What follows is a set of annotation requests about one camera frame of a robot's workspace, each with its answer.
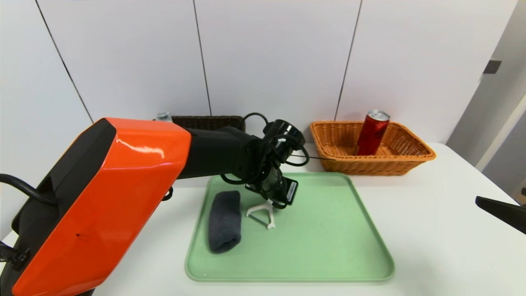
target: can lid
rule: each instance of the can lid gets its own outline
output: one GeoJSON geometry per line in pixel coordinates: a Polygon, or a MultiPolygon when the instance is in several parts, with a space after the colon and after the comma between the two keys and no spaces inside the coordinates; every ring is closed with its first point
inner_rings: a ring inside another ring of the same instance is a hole
{"type": "Polygon", "coordinates": [[[371,110],[367,112],[367,115],[377,121],[387,121],[391,119],[391,116],[382,110],[371,110]]]}
{"type": "Polygon", "coordinates": [[[166,111],[157,113],[157,119],[160,119],[160,120],[167,119],[169,116],[170,116],[170,113],[166,111]]]}

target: red can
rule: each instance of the red can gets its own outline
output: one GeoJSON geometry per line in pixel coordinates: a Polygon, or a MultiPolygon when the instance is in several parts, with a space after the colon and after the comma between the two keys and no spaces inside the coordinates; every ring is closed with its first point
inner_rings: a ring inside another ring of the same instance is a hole
{"type": "Polygon", "coordinates": [[[383,134],[386,133],[389,119],[391,117],[380,110],[367,112],[363,122],[362,131],[358,138],[355,155],[375,155],[382,142],[383,134]]]}

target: folded towel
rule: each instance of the folded towel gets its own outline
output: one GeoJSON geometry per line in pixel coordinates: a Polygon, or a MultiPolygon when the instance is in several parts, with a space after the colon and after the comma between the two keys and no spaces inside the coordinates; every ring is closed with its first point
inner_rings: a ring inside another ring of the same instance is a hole
{"type": "Polygon", "coordinates": [[[208,243],[212,253],[231,250],[241,241],[241,196],[239,191],[219,192],[208,218],[208,243]]]}

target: white wall panel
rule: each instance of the white wall panel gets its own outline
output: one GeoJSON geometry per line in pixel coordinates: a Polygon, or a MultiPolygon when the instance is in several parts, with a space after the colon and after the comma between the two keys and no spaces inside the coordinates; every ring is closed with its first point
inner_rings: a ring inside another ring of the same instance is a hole
{"type": "Polygon", "coordinates": [[[337,120],[378,108],[445,143],[516,2],[363,0],[337,120]]]}
{"type": "MultiPolygon", "coordinates": [[[[37,186],[91,125],[34,0],[2,2],[0,173],[37,186]]],[[[0,239],[27,196],[1,185],[0,239]]]]}
{"type": "Polygon", "coordinates": [[[192,0],[38,0],[92,118],[209,115],[192,0]]]}
{"type": "MultiPolygon", "coordinates": [[[[212,115],[333,120],[360,0],[196,0],[212,115]]],[[[262,135],[262,121],[247,132],[262,135]]]]}
{"type": "Polygon", "coordinates": [[[502,61],[499,71],[484,75],[448,139],[449,148],[480,170],[522,115],[519,106],[526,107],[526,100],[521,103],[526,93],[525,28],[526,1],[519,1],[491,55],[492,59],[502,61]]]}

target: wicker basket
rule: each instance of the wicker basket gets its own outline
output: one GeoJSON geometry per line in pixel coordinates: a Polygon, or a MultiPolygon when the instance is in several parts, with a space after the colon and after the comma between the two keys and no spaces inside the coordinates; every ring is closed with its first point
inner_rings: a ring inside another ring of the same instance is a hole
{"type": "Polygon", "coordinates": [[[326,171],[349,175],[404,175],[436,157],[434,151],[405,126],[391,122],[376,155],[354,156],[363,121],[318,121],[310,125],[326,171]]]}
{"type": "MultiPolygon", "coordinates": [[[[243,117],[241,116],[172,116],[171,120],[187,129],[199,129],[215,131],[225,126],[233,126],[239,128],[239,124],[243,117]]],[[[245,123],[240,130],[245,131],[245,123]]]]}

